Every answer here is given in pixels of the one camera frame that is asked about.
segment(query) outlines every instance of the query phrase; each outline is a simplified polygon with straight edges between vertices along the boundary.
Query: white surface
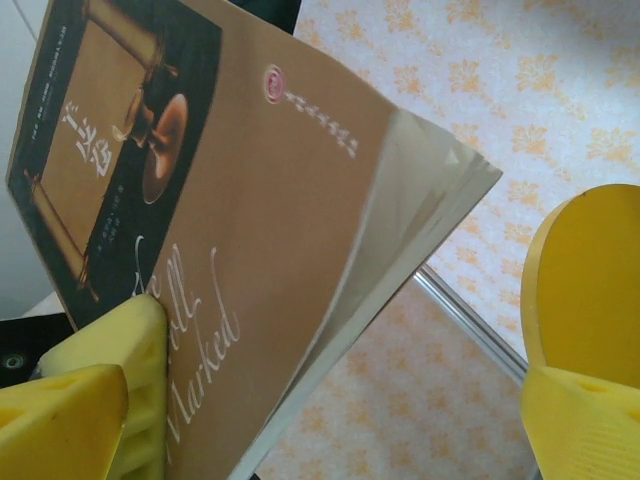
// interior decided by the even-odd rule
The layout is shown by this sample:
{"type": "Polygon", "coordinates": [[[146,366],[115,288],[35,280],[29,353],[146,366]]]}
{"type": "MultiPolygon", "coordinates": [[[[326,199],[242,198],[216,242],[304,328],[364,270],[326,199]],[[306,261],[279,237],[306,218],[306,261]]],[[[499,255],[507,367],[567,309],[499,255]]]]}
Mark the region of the white surface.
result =
{"type": "MultiPolygon", "coordinates": [[[[30,22],[40,21],[43,0],[21,0],[30,22]]],[[[24,84],[29,73],[35,39],[23,14],[11,1],[2,3],[0,14],[0,64],[3,66],[0,95],[0,172],[7,169],[24,84]]],[[[21,315],[52,291],[35,248],[18,217],[2,182],[0,187],[0,318],[21,315]]]]}

